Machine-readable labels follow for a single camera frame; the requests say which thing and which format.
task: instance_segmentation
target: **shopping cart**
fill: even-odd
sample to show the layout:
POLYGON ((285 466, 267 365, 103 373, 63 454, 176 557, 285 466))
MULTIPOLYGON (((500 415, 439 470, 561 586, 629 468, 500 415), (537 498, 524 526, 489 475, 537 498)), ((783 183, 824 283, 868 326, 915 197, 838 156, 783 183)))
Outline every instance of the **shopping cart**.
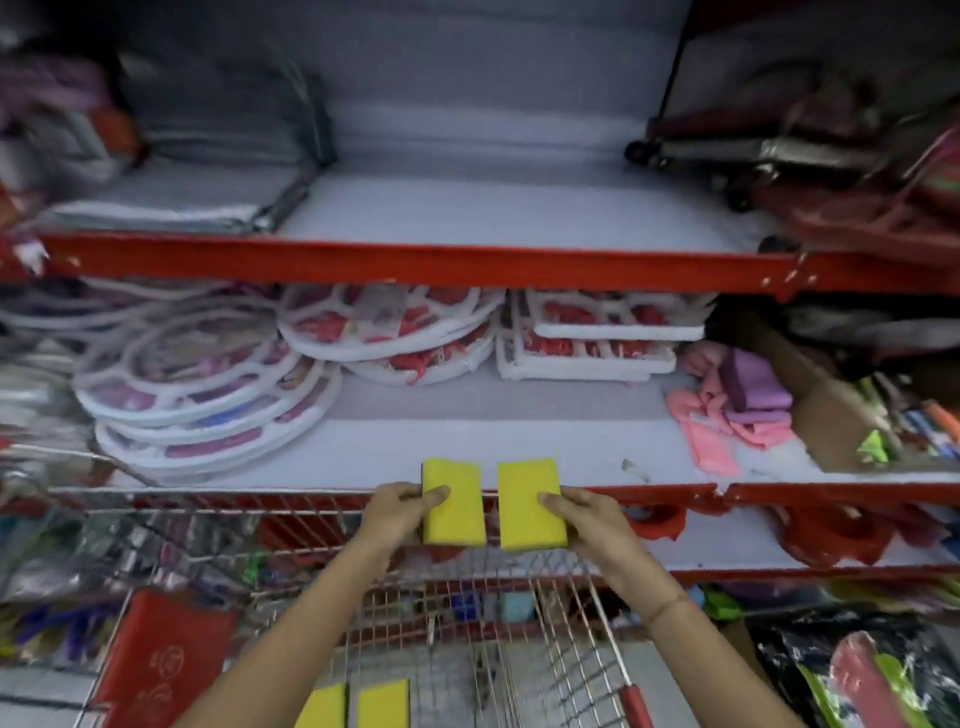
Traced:
MULTIPOLYGON (((92 666, 9 662, 0 712, 33 711, 24 725, 58 728, 169 725, 337 554, 369 495, 54 489, 45 510, 21 499, 21 512, 26 503, 50 523, 79 522, 84 543, 99 544, 81 560, 86 592, 67 601, 118 603, 122 618, 92 666)), ((408 680, 410 725, 421 728, 648 728, 597 576, 569 551, 501 551, 494 494, 485 512, 486 548, 399 551, 318 688, 346 683, 355 696, 408 680)), ((6 563, 9 589, 30 557, 6 563)))

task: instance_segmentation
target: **cart handle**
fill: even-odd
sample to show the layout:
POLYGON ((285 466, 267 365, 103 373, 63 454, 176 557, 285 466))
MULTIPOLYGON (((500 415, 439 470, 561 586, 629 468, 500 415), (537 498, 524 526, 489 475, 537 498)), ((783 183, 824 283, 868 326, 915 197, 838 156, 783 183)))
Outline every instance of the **cart handle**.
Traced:
POLYGON ((625 685, 620 689, 620 703, 630 728, 654 728, 643 693, 636 685, 625 685))

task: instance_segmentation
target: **store shelf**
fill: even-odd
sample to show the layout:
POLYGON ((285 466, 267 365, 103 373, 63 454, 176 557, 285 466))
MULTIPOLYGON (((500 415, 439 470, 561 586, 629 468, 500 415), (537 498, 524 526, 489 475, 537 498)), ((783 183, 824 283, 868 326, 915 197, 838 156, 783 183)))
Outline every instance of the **store shelf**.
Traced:
POLYGON ((774 576, 908 576, 938 571, 960 572, 960 562, 945 548, 914 548, 900 538, 890 544, 883 558, 872 567, 844 559, 830 569, 811 569, 780 547, 772 520, 763 509, 753 507, 735 508, 719 517, 687 513, 686 529, 677 541, 660 539, 648 547, 684 582, 774 576))
MULTIPOLYGON (((491 361, 477 372, 427 387, 389 387, 347 375, 327 418, 272 457, 235 473, 195 483, 203 489, 264 491, 366 490, 397 480, 420 481, 420 463, 449 457, 481 464, 493 489, 496 464, 554 457, 563 485, 673 485, 678 488, 733 484, 795 493, 827 487, 890 489, 900 499, 924 496, 960 502, 960 473, 824 473, 794 441, 766 451, 730 440, 743 469, 718 479, 697 469, 663 393, 692 386, 676 373, 649 382, 505 381, 491 361), (627 472, 623 461, 636 469, 627 472)), ((119 474, 114 484, 134 484, 119 474)))
MULTIPOLYGON (((56 275, 769 293, 960 293, 960 274, 863 255, 758 255, 776 230, 650 170, 415 153, 338 165, 274 235, 42 231, 56 275)), ((4 270, 22 273, 11 255, 4 270)))

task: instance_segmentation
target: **sponge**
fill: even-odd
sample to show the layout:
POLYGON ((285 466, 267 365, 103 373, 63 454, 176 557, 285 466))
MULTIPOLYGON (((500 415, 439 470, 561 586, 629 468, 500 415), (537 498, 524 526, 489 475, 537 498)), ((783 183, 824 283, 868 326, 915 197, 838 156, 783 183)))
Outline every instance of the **sponge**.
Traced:
POLYGON ((346 725, 347 686, 341 683, 311 692, 294 728, 345 728, 346 725))
POLYGON ((537 493, 560 492, 552 457, 496 466, 500 499, 500 547, 505 551, 566 546, 566 523, 537 501, 537 493))
POLYGON ((423 519, 423 542, 444 546, 483 546, 487 529, 480 493, 480 466, 432 457, 423 461, 423 492, 442 485, 450 495, 423 519))
POLYGON ((410 681, 397 680, 361 692, 357 728, 410 728, 410 681))

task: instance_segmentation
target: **red packet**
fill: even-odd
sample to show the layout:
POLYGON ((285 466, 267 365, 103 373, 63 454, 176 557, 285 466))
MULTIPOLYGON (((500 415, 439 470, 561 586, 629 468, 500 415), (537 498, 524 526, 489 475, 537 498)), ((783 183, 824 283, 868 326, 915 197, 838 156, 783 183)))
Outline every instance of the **red packet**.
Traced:
POLYGON ((196 609, 161 592, 133 596, 93 698, 103 728, 168 728, 223 671, 233 612, 196 609))

